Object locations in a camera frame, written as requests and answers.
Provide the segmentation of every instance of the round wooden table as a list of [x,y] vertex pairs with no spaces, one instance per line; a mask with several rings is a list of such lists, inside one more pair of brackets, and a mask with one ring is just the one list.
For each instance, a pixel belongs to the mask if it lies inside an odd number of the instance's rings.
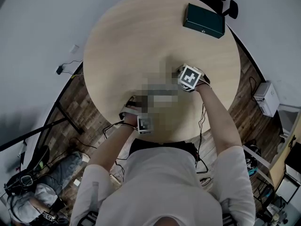
[[[220,39],[183,27],[188,3],[211,10],[199,0],[122,0],[91,31],[84,54],[87,89],[99,112],[110,122],[132,95],[174,83],[172,73],[186,63],[202,69],[228,109],[236,95],[240,60],[226,26]],[[180,88],[177,95],[149,103],[154,131],[139,135],[152,142],[175,142],[199,135],[202,99]],[[210,128],[208,120],[202,132]]]

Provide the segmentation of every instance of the seated person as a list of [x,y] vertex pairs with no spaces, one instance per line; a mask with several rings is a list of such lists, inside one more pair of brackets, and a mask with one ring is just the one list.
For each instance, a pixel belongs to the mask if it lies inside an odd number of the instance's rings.
[[8,197],[6,205],[14,224],[18,226],[22,223],[30,223],[44,211],[54,216],[50,208],[68,185],[81,162],[82,154],[73,152],[53,167],[49,174],[44,174],[37,179],[35,192]]
[[[254,225],[255,203],[238,130],[207,84],[195,90],[206,108],[218,155],[212,194],[197,177],[193,145],[138,139],[130,148],[124,183],[114,191],[110,169],[134,130],[120,126],[94,151],[85,169],[71,226],[91,214],[96,226],[221,226],[228,218],[239,226]],[[136,127],[137,117],[126,114],[125,123]]]

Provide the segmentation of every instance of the white device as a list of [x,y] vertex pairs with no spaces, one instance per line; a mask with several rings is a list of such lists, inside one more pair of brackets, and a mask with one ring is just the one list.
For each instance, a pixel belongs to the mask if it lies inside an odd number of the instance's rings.
[[280,101],[275,88],[271,82],[261,83],[254,99],[257,101],[264,115],[273,117],[279,107]]

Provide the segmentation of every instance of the wooden floor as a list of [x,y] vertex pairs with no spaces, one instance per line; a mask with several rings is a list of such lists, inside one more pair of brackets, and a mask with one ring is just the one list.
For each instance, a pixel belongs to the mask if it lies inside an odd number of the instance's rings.
[[[229,112],[238,128],[242,142],[245,143],[251,139],[257,140],[257,145],[261,148],[263,158],[271,162],[272,158],[276,154],[276,149],[280,143],[280,119],[276,115],[274,118],[270,118],[262,115],[260,108],[255,101],[251,100],[251,87],[249,77],[252,76],[257,81],[257,85],[260,84],[261,80],[256,72],[255,68],[248,60],[244,52],[239,48],[240,61],[241,61],[241,75],[240,83],[238,87],[237,95],[231,105]],[[92,145],[98,147],[104,140],[102,130],[107,127],[109,123],[106,119],[98,112],[94,106],[85,86],[83,76],[76,76],[68,89],[62,96],[60,103],[64,110],[69,114],[72,120],[83,128],[85,133],[79,135],[74,128],[68,123],[63,122],[53,127],[46,139],[46,144],[50,147],[50,160],[64,152],[69,146],[77,144],[77,148],[92,155],[94,148],[86,147],[81,145],[75,139],[69,142],[70,138],[76,137],[86,145]],[[62,115],[58,110],[55,109],[49,122],[55,121],[62,118]],[[43,141],[43,137],[47,131],[43,132],[40,142]],[[200,156],[209,168],[207,175],[202,177],[212,177],[213,168],[216,160],[216,151],[214,147],[214,141],[210,130],[202,135],[202,146],[200,149]],[[192,140],[195,145],[198,145],[199,138],[193,138]],[[203,165],[199,163],[198,169],[202,169]],[[65,188],[63,194],[63,200],[68,204],[70,210],[66,213],[68,216],[71,215],[72,206],[74,204],[78,187],[73,184],[73,181],[77,178],[81,180],[83,174],[84,164],[78,171],[75,172],[71,183]],[[121,178],[120,170],[117,167],[112,169],[112,174],[117,178]],[[258,180],[256,180],[257,174],[252,176],[251,182],[253,190],[258,186]],[[209,190],[212,184],[205,187]],[[259,210],[260,204],[256,201],[256,209]]]

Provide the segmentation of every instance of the forearm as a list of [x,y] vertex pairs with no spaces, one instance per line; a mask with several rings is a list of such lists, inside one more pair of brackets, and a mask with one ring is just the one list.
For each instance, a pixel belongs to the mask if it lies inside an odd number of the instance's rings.
[[231,146],[241,145],[234,121],[213,90],[206,84],[197,86],[196,90],[200,93],[206,108],[217,154]]
[[110,172],[122,147],[133,132],[132,127],[120,126],[93,153],[89,165],[97,164]]

